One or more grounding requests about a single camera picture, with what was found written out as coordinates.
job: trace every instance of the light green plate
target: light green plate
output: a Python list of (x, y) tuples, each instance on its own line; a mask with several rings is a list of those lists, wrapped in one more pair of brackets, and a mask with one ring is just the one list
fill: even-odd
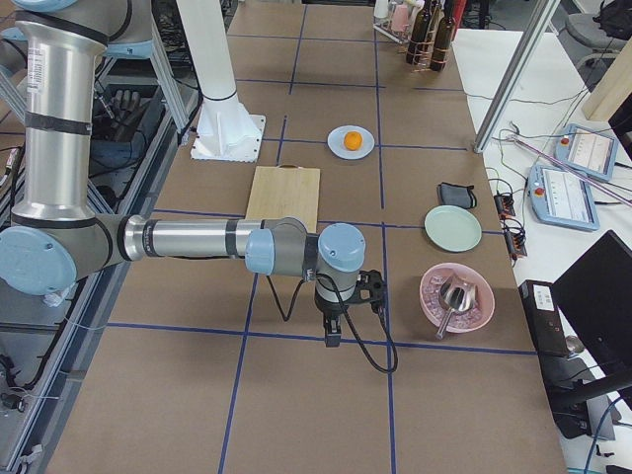
[(476, 217), (455, 205), (440, 205), (426, 214), (426, 232), (449, 252), (465, 252), (481, 241), (483, 231)]

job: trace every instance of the screen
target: screen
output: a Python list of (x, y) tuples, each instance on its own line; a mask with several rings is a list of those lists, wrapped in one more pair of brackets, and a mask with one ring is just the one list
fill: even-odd
[(614, 140), (577, 127), (569, 160), (590, 170), (605, 173)]
[[(608, 230), (553, 283), (553, 297), (608, 375), (632, 367), (632, 250)], [(632, 397), (632, 389), (620, 391)], [(626, 401), (632, 408), (632, 400)]]
[(577, 176), (542, 168), (549, 214), (561, 219), (593, 222), (584, 184)]

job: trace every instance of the white plate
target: white plate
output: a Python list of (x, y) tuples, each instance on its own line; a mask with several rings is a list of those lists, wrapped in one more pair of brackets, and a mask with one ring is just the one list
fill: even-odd
[[(362, 135), (362, 146), (356, 150), (348, 150), (345, 146), (345, 135), (350, 131), (357, 131)], [(327, 137), (327, 144), (334, 154), (344, 160), (359, 160), (368, 155), (375, 146), (371, 132), (356, 125), (343, 125), (334, 128)]]

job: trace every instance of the computer monitor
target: computer monitor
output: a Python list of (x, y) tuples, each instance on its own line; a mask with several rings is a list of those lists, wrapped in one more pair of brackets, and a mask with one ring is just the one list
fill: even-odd
[[(632, 250), (608, 230), (551, 289), (562, 313), (606, 374), (582, 387), (576, 400), (618, 390), (632, 408), (632, 388), (622, 389), (632, 387)], [(565, 399), (573, 400), (572, 394)]]

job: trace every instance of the orange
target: orange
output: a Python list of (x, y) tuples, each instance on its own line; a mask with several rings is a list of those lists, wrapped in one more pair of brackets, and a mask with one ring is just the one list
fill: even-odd
[(345, 135), (345, 148), (356, 151), (362, 146), (362, 135), (357, 131), (350, 131)]

